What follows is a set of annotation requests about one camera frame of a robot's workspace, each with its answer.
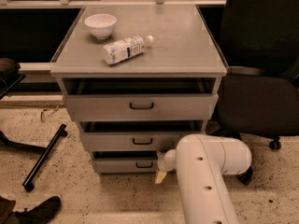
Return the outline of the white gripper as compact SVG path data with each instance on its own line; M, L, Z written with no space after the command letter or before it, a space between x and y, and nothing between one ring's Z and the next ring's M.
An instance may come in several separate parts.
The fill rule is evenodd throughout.
M176 168L176 151L174 149L167 150L166 152L157 150L156 153L158 157L158 170L156 171L155 183L161 184L164 181L167 172Z

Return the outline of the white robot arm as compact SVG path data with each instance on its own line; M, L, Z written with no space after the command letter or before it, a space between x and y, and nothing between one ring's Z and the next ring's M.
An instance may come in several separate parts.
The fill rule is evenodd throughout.
M251 165L246 144L234 138L190 134L174 149L157 153L155 182L175 171L185 224L239 224L225 175L241 175Z

